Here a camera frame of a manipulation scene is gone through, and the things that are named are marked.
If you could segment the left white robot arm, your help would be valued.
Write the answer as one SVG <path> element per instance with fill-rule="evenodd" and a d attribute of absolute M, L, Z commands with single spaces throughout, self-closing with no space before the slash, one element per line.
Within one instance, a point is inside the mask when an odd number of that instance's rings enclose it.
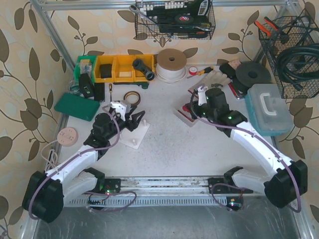
<path fill-rule="evenodd" d="M 54 221 L 64 205 L 82 194 L 116 195 L 106 188 L 105 174 L 91 165 L 115 146 L 110 139 L 120 139 L 122 130 L 136 130 L 145 111 L 135 113 L 135 107 L 120 113 L 117 109 L 104 110 L 96 115 L 93 128 L 83 146 L 69 159 L 46 171 L 36 171 L 30 177 L 22 207 L 33 220 Z"/>

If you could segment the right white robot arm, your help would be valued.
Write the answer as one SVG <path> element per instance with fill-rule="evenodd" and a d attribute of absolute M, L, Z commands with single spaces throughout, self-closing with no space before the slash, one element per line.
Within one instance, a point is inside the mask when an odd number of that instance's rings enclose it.
<path fill-rule="evenodd" d="M 235 190 L 251 190 L 266 195 L 277 208 L 289 207 L 301 212 L 301 196 L 308 190 L 308 167 L 302 161 L 293 161 L 266 141 L 239 111 L 230 110 L 224 92 L 220 88 L 199 86 L 193 91 L 187 104 L 191 116 L 216 127 L 229 138 L 238 142 L 260 163 L 267 177 L 244 171 L 236 166 L 225 173 L 225 183 L 215 183 L 210 193 L 218 186 Z"/>

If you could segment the white peg base plate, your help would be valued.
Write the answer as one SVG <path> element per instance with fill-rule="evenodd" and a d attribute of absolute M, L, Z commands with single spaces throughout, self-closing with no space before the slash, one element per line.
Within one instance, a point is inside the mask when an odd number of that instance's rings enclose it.
<path fill-rule="evenodd" d="M 137 150 L 141 145 L 150 124 L 144 119 L 136 129 L 129 131 L 124 129 L 121 131 L 119 143 Z"/>

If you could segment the large red spring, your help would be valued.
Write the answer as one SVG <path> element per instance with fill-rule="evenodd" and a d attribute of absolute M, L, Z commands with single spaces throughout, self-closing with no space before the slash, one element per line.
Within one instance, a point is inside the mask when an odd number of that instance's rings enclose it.
<path fill-rule="evenodd" d="M 186 105 L 180 107 L 178 112 L 182 114 L 189 122 L 194 122 L 194 119 L 192 118 L 190 113 L 190 109 Z"/>

